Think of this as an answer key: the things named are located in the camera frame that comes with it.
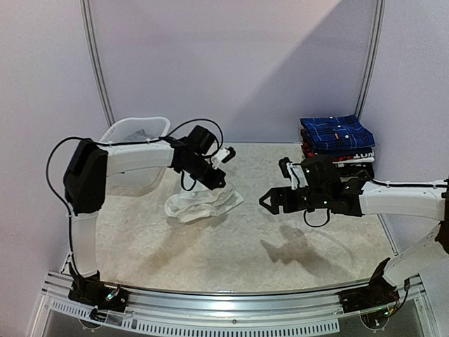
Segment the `white plastic basket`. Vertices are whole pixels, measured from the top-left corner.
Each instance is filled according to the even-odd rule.
[[[146,138],[154,139],[165,136],[170,128],[170,121],[165,117],[144,117],[144,118],[125,118],[114,125],[101,137],[101,143],[117,143],[123,141],[143,141]],[[165,168],[145,168],[131,172],[125,172],[108,178],[109,187],[136,187],[144,188],[153,185],[159,175],[163,174]]]

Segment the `white garment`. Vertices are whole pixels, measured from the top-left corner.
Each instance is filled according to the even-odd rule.
[[[191,186],[192,183],[193,180],[186,174],[185,185]],[[192,191],[181,190],[181,193],[169,197],[165,203],[165,212],[167,216],[177,218],[181,223],[188,223],[208,216],[219,216],[243,201],[243,197],[229,183],[224,188],[211,191],[196,182]]]

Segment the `white wall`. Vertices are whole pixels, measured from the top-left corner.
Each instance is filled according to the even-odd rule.
[[[449,5],[386,1],[373,80],[361,121],[375,135],[377,178],[444,179],[449,174]],[[386,216],[400,250],[436,225]],[[449,336],[449,263],[422,273],[443,336]]]
[[[0,336],[15,337],[67,252],[65,209],[45,183],[48,154],[66,136],[101,136],[106,123],[79,1],[0,1],[0,30]],[[53,162],[60,190],[71,154]]]
[[[112,109],[298,141],[299,116],[354,113],[375,2],[92,1]]]

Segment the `folded shirt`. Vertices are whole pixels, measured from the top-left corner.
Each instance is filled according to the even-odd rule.
[[[311,148],[311,151],[314,154],[326,154],[332,157],[343,157],[343,156],[351,156],[355,154],[363,154],[363,153],[373,153],[373,149],[371,147],[361,147],[359,149],[349,149],[349,150],[340,150],[340,151],[332,151],[332,150],[316,150],[314,149],[309,141],[309,136],[304,128],[301,129],[301,138],[303,144],[308,144]]]
[[[375,145],[373,134],[354,114],[344,117],[301,118],[315,150],[352,150]]]

